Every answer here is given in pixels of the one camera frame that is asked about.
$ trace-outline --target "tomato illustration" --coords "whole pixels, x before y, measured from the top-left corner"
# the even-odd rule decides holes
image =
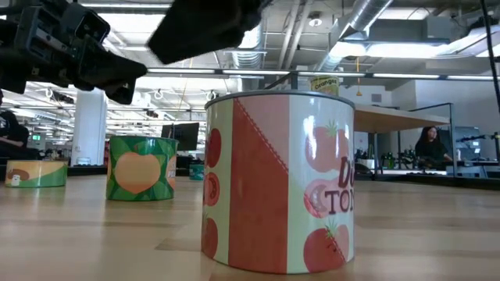
[[[203,183],[203,203],[208,206],[217,204],[220,196],[219,178],[215,173],[209,173],[205,176]]]
[[[205,144],[206,165],[213,168],[219,161],[220,152],[222,149],[222,137],[218,129],[212,129],[208,137],[207,144]]]
[[[344,130],[337,126],[315,127],[312,136],[305,139],[305,157],[313,169],[326,173],[332,169],[340,169],[341,158],[349,153],[349,141]]]
[[[304,205],[307,212],[315,218],[321,219],[328,215],[331,199],[325,196],[325,191],[334,189],[334,181],[314,180],[305,189]]]
[[[309,272],[340,268],[348,257],[349,235],[345,225],[316,229],[304,244],[304,262]]]
[[[213,258],[217,252],[217,245],[219,243],[219,234],[217,231],[216,222],[203,215],[202,221],[202,252],[207,257]]]

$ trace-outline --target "ceiling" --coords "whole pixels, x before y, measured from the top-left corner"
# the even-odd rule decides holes
[[[92,3],[169,3],[169,1],[80,1],[81,4]],[[276,0],[265,12],[263,24],[263,46],[259,49],[264,54],[264,69],[276,69],[284,41],[284,32],[288,24],[289,13],[293,0]],[[316,0],[311,6],[311,11],[320,12],[322,24],[311,27],[306,24],[298,41],[298,50],[291,60],[292,67],[313,66],[327,55],[329,50],[329,33],[334,19],[347,15],[352,10],[353,0]],[[498,1],[487,1],[490,4],[498,4]],[[0,6],[7,5],[8,1],[0,0]],[[418,0],[394,0],[391,6],[385,10],[379,19],[421,20],[433,13],[435,16],[447,16],[478,10],[477,0],[461,1],[418,1]],[[172,65],[162,65],[156,57],[145,48],[145,43],[155,30],[162,14],[124,14],[100,13],[112,27],[112,33],[105,42],[105,47],[117,55],[144,63],[149,68],[176,67],[176,68],[234,68],[232,54],[233,50],[221,50],[193,59],[186,59]],[[392,59],[363,56],[355,59],[343,59],[340,67],[345,71],[360,72],[386,72],[386,73],[483,73],[488,64],[485,58],[468,59]],[[398,86],[400,80],[387,79],[361,79],[361,84],[382,85],[388,90]],[[347,85],[357,84],[357,79],[346,78]],[[109,101],[107,132],[116,134],[118,131],[124,134],[123,128],[130,128],[130,133],[125,134],[148,134],[158,136],[161,134],[161,125],[173,121],[205,120],[204,112],[187,113],[186,109],[202,111],[204,104],[212,93],[226,94],[236,92],[241,86],[238,79],[213,79],[213,78],[187,78],[187,77],[142,77],[137,81],[134,103],[135,108],[151,108],[159,112],[159,118],[146,116],[145,111],[131,111],[130,107],[123,107],[113,101]],[[29,106],[67,106],[67,109],[17,109],[19,117],[27,122],[34,132],[53,132],[57,130],[50,126],[57,123],[57,128],[63,128],[65,135],[61,141],[71,139],[72,124],[74,122],[74,105],[55,101],[49,98],[47,89],[51,88],[60,94],[77,100],[77,89],[58,88],[51,84],[29,83],[24,95],[5,93],[4,105],[29,105]]]

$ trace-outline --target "dashed line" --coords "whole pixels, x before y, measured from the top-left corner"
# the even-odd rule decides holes
[[[271,150],[271,152],[274,155],[274,158],[276,158],[276,160],[280,163],[281,167],[285,170],[285,172],[288,173],[288,167],[287,167],[287,165],[283,162],[283,160],[281,160],[280,156],[277,154],[277,152],[271,146],[271,144],[269,143],[269,141],[267,140],[267,138],[264,136],[264,134],[262,133],[262,131],[257,127],[257,124],[255,124],[255,122],[253,121],[252,117],[250,117],[250,115],[248,114],[248,112],[245,110],[245,107],[243,106],[243,104],[237,98],[235,99],[235,102],[241,108],[241,110],[242,110],[243,114],[245,115],[245,117],[247,118],[247,120],[250,121],[250,123],[252,124],[253,128],[257,132],[257,134],[264,141],[264,143],[266,144],[266,146]]]

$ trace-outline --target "can lid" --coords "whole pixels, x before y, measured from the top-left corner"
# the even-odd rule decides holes
[[[226,94],[222,97],[214,98],[213,100],[207,102],[205,104],[205,109],[208,109],[211,105],[213,105],[219,101],[225,101],[225,100],[232,99],[232,98],[245,98],[245,97],[253,97],[253,96],[260,96],[260,95],[276,95],[276,94],[301,95],[301,96],[309,96],[309,97],[314,97],[314,98],[329,98],[329,99],[333,99],[335,101],[344,102],[345,104],[350,105],[352,107],[352,109],[355,109],[354,102],[349,101],[347,98],[341,98],[341,97],[333,96],[330,94],[323,94],[323,93],[319,93],[319,92],[315,92],[315,91],[297,91],[297,90],[287,90],[287,91],[258,90],[258,91],[241,92],[241,93],[236,93],[236,94]]]

